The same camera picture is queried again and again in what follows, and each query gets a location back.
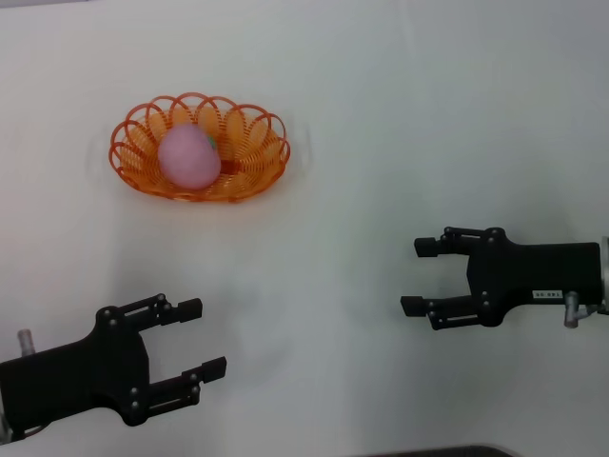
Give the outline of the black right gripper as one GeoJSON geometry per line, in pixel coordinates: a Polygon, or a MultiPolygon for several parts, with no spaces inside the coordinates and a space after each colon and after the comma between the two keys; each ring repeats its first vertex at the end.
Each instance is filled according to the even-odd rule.
{"type": "Polygon", "coordinates": [[[582,307],[602,303],[601,249],[596,242],[522,245],[499,228],[447,227],[438,239],[416,238],[414,249],[420,258],[469,257],[466,277],[471,295],[401,297],[404,314],[426,317],[434,330],[496,327],[513,308],[564,305],[570,293],[582,307]]]}

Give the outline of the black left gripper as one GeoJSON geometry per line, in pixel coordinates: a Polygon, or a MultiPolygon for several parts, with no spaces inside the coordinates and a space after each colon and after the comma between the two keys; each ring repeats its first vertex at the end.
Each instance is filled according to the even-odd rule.
{"type": "Polygon", "coordinates": [[[199,404],[201,384],[226,376],[219,357],[149,385],[149,361],[139,332],[200,319],[199,298],[172,305],[164,293],[96,313],[83,339],[1,364],[1,400],[14,438],[90,409],[117,412],[126,425],[199,404]]]}

